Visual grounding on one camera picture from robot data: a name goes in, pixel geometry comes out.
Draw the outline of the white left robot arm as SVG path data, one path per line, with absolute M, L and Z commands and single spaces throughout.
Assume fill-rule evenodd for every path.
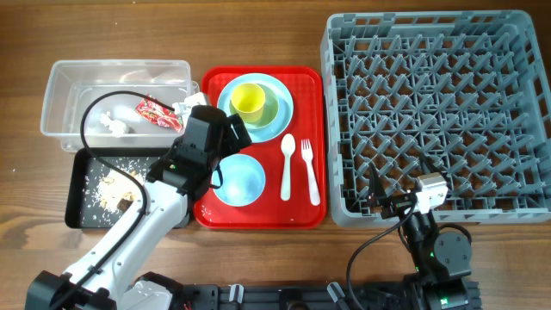
M 251 145 L 239 115 L 195 106 L 183 136 L 154 162 L 135 202 L 100 242 L 62 275 L 42 271 L 27 309 L 115 309 L 159 241 L 210 189 L 220 161 Z

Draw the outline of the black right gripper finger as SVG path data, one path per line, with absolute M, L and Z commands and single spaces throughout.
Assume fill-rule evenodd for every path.
M 424 154 L 419 155 L 419 164 L 420 169 L 424 175 L 439 172 L 437 167 Z
M 370 206 L 384 206 L 387 202 L 387 194 L 382 186 L 380 176 L 374 165 L 369 164 L 368 203 Z

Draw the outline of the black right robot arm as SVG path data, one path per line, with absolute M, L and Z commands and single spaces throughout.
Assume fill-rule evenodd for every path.
M 472 237 L 462 226 L 436 223 L 433 209 L 447 198 L 448 180 L 422 155 L 422 175 L 403 195 L 386 193 L 374 164 L 369 166 L 368 204 L 384 219 L 398 218 L 398 230 L 412 255 L 417 274 L 410 278 L 412 303 L 418 309 L 474 309 L 466 277 L 472 269 Z

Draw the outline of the red snack wrapper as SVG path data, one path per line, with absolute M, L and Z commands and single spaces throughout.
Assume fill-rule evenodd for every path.
M 135 108 L 135 112 L 150 123 L 159 127 L 167 127 L 177 133 L 184 129 L 183 121 L 173 111 L 148 99 L 141 99 Z

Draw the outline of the rice and food scraps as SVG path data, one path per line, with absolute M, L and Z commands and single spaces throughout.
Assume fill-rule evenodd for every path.
M 84 175 L 82 192 L 84 211 L 99 211 L 106 218 L 108 215 L 122 215 L 136 201 L 142 198 L 138 186 L 127 175 L 143 185 L 145 168 L 140 167 L 139 159 L 113 158 L 121 174 L 96 159 L 91 158 Z

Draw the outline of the light blue small bowl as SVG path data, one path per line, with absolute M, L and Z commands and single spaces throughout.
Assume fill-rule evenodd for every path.
M 256 201 L 264 191 L 266 175 L 252 156 L 234 154 L 221 160 L 220 172 L 211 178 L 215 195 L 226 205 L 244 207 Z

